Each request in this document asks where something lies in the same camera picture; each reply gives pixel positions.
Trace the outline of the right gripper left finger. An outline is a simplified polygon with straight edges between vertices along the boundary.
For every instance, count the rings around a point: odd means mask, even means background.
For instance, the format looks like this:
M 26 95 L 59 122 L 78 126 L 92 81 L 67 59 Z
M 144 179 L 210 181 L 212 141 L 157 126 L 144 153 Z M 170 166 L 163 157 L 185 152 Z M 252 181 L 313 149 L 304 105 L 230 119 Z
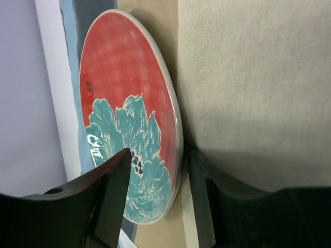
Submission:
M 88 173 L 24 197 L 29 247 L 116 247 L 130 177 L 125 148 Z

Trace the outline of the red plate with teal flower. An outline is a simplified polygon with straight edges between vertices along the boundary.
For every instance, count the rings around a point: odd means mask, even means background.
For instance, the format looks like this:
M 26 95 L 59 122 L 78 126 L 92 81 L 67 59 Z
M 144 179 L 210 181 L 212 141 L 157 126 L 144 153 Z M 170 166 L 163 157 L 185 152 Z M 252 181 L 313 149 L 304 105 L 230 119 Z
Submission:
M 180 185 L 184 139 L 174 86 L 156 42 L 132 15 L 107 10 L 88 29 L 79 80 L 94 166 L 128 148 L 124 217 L 140 225 L 161 220 Z

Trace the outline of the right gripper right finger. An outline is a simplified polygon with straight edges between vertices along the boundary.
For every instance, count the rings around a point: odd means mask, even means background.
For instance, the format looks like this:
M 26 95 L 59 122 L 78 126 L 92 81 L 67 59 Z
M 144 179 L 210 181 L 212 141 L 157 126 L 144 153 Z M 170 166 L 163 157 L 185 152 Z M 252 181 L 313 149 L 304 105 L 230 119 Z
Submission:
M 266 195 L 266 192 L 245 184 L 222 170 L 220 173 L 225 178 L 225 185 L 217 186 L 207 172 L 209 166 L 207 159 L 198 150 L 188 152 L 188 174 L 199 247 L 233 247 L 226 241 L 218 193 L 223 189 L 240 199 L 255 199 Z

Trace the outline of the striped cloth placemat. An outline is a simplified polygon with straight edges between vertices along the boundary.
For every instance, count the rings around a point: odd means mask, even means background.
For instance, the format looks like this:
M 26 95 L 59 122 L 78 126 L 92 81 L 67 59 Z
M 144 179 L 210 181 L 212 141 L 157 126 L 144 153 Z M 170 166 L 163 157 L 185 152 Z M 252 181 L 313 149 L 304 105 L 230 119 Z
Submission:
M 78 66 L 102 11 L 129 11 L 157 42 L 184 134 L 207 162 L 267 191 L 330 189 L 330 1 L 60 1 L 83 138 Z

